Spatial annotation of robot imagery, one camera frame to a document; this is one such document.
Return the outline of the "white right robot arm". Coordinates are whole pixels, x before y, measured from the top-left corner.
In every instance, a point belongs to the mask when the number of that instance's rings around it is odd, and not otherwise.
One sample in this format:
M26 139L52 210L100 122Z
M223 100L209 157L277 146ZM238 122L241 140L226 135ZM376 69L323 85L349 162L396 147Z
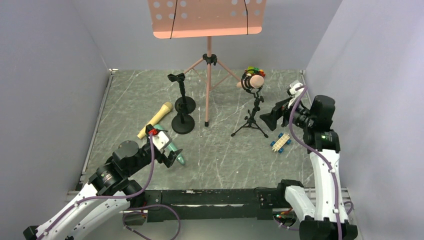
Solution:
M307 148L315 181L315 202L306 195L303 185L296 180L283 179L278 185L279 196L284 198L299 218L299 237L302 240L354 240L358 228L349 222L340 186L340 141L331 128L335 100L317 95L310 108L294 108L287 98L277 102L271 112L260 119L275 130L282 118L282 127L297 126L303 130L300 142Z

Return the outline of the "pink microphone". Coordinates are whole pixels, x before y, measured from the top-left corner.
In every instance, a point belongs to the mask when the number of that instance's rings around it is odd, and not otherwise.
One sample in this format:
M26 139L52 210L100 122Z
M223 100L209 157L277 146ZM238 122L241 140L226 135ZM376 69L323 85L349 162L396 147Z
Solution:
M236 84L241 89L259 89L264 85L265 79L261 75L245 75Z

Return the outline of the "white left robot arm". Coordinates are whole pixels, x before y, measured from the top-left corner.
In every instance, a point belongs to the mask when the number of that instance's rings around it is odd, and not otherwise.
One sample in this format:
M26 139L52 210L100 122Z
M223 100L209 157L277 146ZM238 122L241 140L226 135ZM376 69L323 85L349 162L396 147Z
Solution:
M27 240L78 240L105 220L126 209L144 207L154 164L170 168L181 149L165 154L172 143L167 130L147 125L143 146L126 140L99 166L78 194L51 219L23 231Z

